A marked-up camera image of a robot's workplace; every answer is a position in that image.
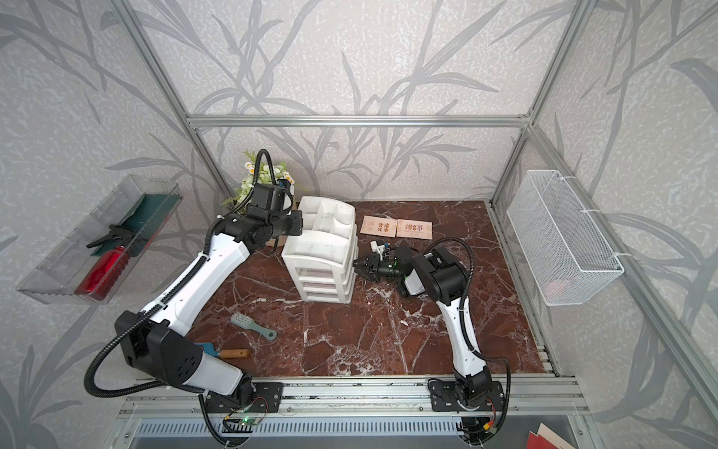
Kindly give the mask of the beige postcard red characters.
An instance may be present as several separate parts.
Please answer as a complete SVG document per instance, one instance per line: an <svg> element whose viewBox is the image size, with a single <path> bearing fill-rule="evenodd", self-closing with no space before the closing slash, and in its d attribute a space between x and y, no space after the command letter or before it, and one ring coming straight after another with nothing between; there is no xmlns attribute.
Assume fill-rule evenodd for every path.
<svg viewBox="0 0 718 449"><path fill-rule="evenodd" d="M398 221L392 218L365 216L360 229L361 234L387 238L396 237Z"/></svg>

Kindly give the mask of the white plastic drawer organizer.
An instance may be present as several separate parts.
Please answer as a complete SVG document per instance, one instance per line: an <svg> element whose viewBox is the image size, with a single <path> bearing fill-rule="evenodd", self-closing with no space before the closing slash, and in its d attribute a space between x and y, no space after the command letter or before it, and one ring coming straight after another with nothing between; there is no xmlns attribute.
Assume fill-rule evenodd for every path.
<svg viewBox="0 0 718 449"><path fill-rule="evenodd" d="M303 230L289 237L282 259L304 301L348 304L355 288L358 256L355 207L320 196L305 196L298 210Z"/></svg>

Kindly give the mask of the beige postcard everything ok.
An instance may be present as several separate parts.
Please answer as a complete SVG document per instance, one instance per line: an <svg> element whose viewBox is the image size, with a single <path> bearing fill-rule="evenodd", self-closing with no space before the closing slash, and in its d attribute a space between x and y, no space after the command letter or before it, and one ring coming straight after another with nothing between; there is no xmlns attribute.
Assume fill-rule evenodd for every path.
<svg viewBox="0 0 718 449"><path fill-rule="evenodd" d="M425 221L398 220L396 237L404 239L433 239L433 224Z"/></svg>

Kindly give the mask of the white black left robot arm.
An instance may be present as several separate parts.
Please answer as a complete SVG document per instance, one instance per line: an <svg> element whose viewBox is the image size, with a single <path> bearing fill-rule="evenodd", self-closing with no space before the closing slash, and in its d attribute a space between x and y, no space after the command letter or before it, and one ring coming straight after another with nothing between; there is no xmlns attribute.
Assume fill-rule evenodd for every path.
<svg viewBox="0 0 718 449"><path fill-rule="evenodd" d="M270 239L299 236L301 211L270 211L257 218L232 213L218 218L205 248L181 276L141 312L115 322L127 364L157 385L213 392L240 406L256 397L248 372L204 352L186 334L224 280Z"/></svg>

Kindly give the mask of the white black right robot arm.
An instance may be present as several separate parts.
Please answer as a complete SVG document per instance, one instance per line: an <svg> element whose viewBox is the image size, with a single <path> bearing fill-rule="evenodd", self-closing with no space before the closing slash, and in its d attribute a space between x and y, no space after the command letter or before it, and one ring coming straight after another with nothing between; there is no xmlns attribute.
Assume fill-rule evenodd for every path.
<svg viewBox="0 0 718 449"><path fill-rule="evenodd" d="M493 378L470 334L471 272L440 244L420 253L409 245L371 243L368 256L353 261L355 272L370 282L393 281L400 295L427 295L437 303L452 347L455 394L469 403L492 390Z"/></svg>

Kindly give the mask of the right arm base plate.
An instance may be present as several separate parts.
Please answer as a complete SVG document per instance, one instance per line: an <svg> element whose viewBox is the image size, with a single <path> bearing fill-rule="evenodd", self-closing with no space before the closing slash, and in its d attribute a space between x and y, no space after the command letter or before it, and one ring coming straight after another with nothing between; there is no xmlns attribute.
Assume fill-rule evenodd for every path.
<svg viewBox="0 0 718 449"><path fill-rule="evenodd" d="M488 389L473 394L455 381L430 378L426 386L433 412L502 412L506 398L503 386L493 381Z"/></svg>

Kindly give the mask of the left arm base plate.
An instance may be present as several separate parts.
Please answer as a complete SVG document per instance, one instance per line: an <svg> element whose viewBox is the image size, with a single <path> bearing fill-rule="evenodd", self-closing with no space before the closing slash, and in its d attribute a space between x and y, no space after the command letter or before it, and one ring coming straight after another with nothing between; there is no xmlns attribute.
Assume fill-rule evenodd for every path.
<svg viewBox="0 0 718 449"><path fill-rule="evenodd" d="M277 413L283 387L284 384L280 382L253 382L250 387L240 387L239 392L230 396L209 392L205 396L205 408L208 413Z"/></svg>

